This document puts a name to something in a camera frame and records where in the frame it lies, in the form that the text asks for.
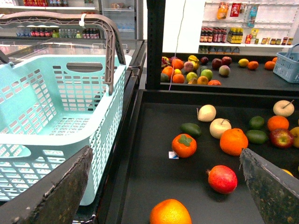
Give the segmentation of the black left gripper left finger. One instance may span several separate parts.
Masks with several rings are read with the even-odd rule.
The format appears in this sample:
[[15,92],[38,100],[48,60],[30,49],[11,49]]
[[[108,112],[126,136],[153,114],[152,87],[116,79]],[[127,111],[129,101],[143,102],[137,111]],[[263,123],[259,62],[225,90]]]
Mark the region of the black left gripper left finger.
[[93,152],[85,146],[0,207],[2,224],[70,224],[87,187]]

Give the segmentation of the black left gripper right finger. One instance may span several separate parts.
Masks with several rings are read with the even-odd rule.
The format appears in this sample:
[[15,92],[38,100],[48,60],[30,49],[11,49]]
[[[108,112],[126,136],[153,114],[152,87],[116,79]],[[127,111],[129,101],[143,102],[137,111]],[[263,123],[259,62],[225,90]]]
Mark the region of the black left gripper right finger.
[[245,182],[266,224],[299,222],[299,180],[246,148],[240,155]]

